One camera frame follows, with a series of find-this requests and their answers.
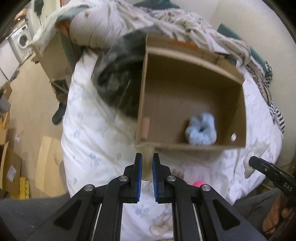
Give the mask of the pink makeup sponge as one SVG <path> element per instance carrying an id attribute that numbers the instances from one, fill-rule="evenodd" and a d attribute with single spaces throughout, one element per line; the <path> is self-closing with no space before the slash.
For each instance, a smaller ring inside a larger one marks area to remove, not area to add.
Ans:
<path id="1" fill-rule="evenodd" d="M 199 180 L 199 181 L 194 182 L 194 183 L 192 184 L 192 186 L 194 186 L 194 187 L 200 187 L 200 186 L 205 185 L 205 184 L 206 184 L 206 183 L 205 183 L 204 181 Z"/>

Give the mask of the yellow foam piece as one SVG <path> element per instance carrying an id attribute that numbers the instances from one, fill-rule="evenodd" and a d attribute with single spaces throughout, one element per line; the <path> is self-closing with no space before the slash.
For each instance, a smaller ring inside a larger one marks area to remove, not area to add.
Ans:
<path id="1" fill-rule="evenodd" d="M 29 181 L 25 177 L 20 177 L 20 193 L 18 195 L 20 200 L 30 198 L 30 185 Z"/>

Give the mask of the brown cardboard box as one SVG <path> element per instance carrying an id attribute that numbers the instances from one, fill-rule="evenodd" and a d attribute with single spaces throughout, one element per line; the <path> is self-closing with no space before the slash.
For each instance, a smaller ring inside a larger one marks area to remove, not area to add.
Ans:
<path id="1" fill-rule="evenodd" d="M 196 45 L 148 34 L 137 117 L 137 144 L 171 150 L 220 151 L 246 145 L 244 77 L 223 55 Z M 217 140 L 193 146 L 185 137 L 190 118 L 210 113 Z M 140 139 L 142 118 L 149 117 L 149 137 Z"/>

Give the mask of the beige makeup sponge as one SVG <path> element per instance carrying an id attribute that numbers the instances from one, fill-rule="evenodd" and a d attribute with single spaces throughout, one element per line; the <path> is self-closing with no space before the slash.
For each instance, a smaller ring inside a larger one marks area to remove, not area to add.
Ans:
<path id="1" fill-rule="evenodd" d="M 142 180 L 149 181 L 152 179 L 154 145 L 152 143 L 141 143 L 136 145 L 136 151 L 142 154 Z"/>

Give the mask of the wooden cabinet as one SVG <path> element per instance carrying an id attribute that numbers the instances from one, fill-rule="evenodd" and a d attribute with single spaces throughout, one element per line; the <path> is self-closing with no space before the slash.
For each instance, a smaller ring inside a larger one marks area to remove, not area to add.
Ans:
<path id="1" fill-rule="evenodd" d="M 36 58 L 49 78 L 56 99 L 63 105 L 67 104 L 71 78 L 78 60 L 74 44 L 69 38 L 70 24 L 69 18 L 55 23 L 57 33 L 49 42 L 43 54 L 40 47 L 32 44 Z"/>

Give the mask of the flat cardboard sheet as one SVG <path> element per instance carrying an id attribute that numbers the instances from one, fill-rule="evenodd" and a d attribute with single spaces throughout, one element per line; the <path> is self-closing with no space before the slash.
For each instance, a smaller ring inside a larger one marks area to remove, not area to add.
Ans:
<path id="1" fill-rule="evenodd" d="M 61 141 L 43 136 L 36 168 L 36 188 L 49 197 L 68 192 Z"/>

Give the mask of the light blue fluffy scrunchie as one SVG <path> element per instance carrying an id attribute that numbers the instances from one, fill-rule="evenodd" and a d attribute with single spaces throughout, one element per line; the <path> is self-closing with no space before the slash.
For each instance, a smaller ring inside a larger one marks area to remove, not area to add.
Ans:
<path id="1" fill-rule="evenodd" d="M 214 116 L 210 113 L 192 116 L 185 130 L 185 137 L 193 146 L 213 145 L 217 140 Z"/>

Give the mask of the black and white knit cloth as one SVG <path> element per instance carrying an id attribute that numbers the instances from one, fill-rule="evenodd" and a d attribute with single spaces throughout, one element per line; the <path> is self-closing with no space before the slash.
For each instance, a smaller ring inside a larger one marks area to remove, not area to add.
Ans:
<path id="1" fill-rule="evenodd" d="M 274 104 L 270 92 L 270 84 L 273 80 L 273 71 L 271 66 L 266 61 L 264 62 L 263 66 L 261 66 L 260 63 L 252 57 L 245 67 L 252 76 L 259 89 L 259 92 L 265 100 L 269 108 L 273 123 L 280 129 L 281 133 L 284 133 L 285 120 L 283 119 L 283 116 L 279 109 Z"/>

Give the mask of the white floral duvet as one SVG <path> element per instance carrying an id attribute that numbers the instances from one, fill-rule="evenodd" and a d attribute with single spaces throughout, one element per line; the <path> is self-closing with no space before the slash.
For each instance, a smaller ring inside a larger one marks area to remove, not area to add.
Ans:
<path id="1" fill-rule="evenodd" d="M 62 149 L 70 195 L 87 184 L 102 186 L 121 175 L 135 158 L 135 120 L 108 106 L 98 95 L 91 75 L 99 55 L 85 50 L 76 63 L 63 118 Z M 257 85 L 245 68 L 243 84 L 246 102 L 247 135 L 244 149 L 213 151 L 160 150 L 161 163 L 170 170 L 184 172 L 193 184 L 202 180 L 211 185 L 230 204 L 245 197 L 263 180 L 255 172 L 244 177 L 248 152 L 256 141 L 268 145 L 263 158 L 275 163 L 280 155 L 283 135 L 273 123 Z M 152 181 L 143 181 L 140 201 L 123 208 L 122 240 L 172 240 L 171 206 L 157 204 Z"/>

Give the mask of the white washing machine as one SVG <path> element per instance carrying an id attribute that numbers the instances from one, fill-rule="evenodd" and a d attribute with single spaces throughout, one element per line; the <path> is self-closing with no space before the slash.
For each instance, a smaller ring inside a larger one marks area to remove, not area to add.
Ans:
<path id="1" fill-rule="evenodd" d="M 11 49 L 20 65 L 22 65 L 33 53 L 30 43 L 32 38 L 27 24 L 16 29 L 8 38 Z"/>

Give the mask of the beige lace scrunchie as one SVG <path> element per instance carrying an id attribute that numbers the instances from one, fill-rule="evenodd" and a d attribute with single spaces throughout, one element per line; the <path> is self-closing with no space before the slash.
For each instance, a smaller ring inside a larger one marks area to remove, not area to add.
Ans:
<path id="1" fill-rule="evenodd" d="M 184 172 L 182 170 L 179 170 L 179 169 L 173 169 L 171 171 L 171 174 L 178 177 L 178 178 L 181 178 L 184 180 Z"/>

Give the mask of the cardboard box with label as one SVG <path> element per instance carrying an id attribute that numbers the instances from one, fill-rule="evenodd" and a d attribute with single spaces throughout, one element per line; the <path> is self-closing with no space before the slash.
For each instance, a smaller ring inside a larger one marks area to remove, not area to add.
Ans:
<path id="1" fill-rule="evenodd" d="M 0 187 L 17 197 L 20 193 L 22 158 L 9 147 L 9 142 L 1 145 Z"/>

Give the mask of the person's bare foot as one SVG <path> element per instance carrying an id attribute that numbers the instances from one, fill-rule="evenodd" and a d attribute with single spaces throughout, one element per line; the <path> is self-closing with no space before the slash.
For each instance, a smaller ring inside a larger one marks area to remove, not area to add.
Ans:
<path id="1" fill-rule="evenodd" d="M 276 226 L 279 224 L 280 218 L 287 220 L 294 213 L 295 207 L 283 207 L 283 194 L 280 193 L 263 221 L 263 232 L 267 235 L 272 235 L 276 231 Z"/>

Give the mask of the dark camouflage garment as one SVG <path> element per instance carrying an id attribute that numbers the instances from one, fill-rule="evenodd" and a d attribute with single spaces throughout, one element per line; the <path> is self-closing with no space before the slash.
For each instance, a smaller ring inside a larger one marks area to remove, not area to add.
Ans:
<path id="1" fill-rule="evenodd" d="M 137 118 L 147 34 L 163 35 L 156 25 L 119 37 L 95 63 L 91 80 L 107 105 Z"/>

